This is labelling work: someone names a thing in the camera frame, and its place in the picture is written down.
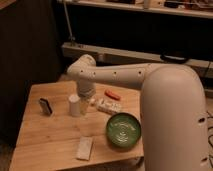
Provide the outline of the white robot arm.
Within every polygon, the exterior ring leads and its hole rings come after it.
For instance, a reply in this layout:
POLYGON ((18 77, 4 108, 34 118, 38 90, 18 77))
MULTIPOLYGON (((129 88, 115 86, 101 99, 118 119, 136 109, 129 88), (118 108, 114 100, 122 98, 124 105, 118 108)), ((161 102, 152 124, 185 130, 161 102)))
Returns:
POLYGON ((85 97, 94 83, 140 92, 146 171, 209 171, 206 97, 197 73, 180 64, 98 67, 90 55, 67 69, 85 97))

